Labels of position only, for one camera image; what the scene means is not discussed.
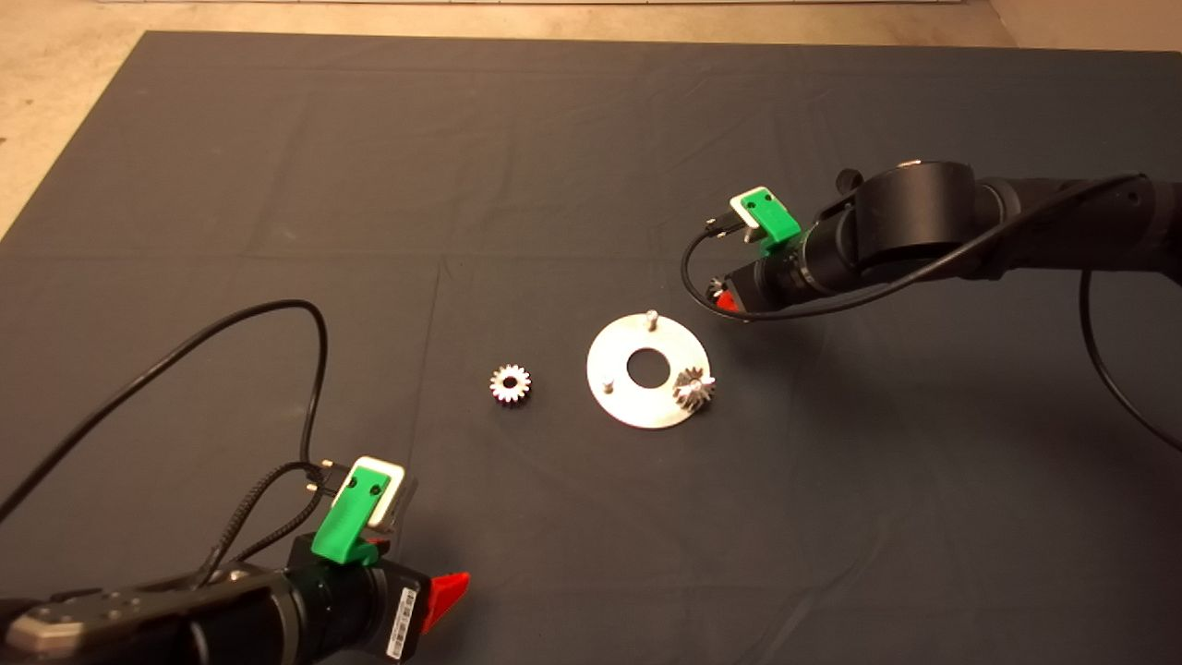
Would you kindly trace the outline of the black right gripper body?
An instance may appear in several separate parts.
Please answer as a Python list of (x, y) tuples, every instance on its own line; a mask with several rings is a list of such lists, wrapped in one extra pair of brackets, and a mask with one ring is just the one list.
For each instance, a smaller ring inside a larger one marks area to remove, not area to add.
[(805, 249), (808, 232), (797, 236), (779, 252), (743, 265), (725, 274), (725, 289), (730, 291), (739, 315), (781, 314), (818, 299), (816, 285), (806, 276)]

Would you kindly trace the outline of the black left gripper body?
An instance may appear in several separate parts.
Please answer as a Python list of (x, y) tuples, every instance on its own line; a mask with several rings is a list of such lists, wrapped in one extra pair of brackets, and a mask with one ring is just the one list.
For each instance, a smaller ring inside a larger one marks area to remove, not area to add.
[(409, 661), (428, 615), (430, 576), (379, 558), (335, 563), (313, 555), (313, 536), (293, 540), (286, 567), (299, 637), (296, 661), (357, 652), (376, 661)]

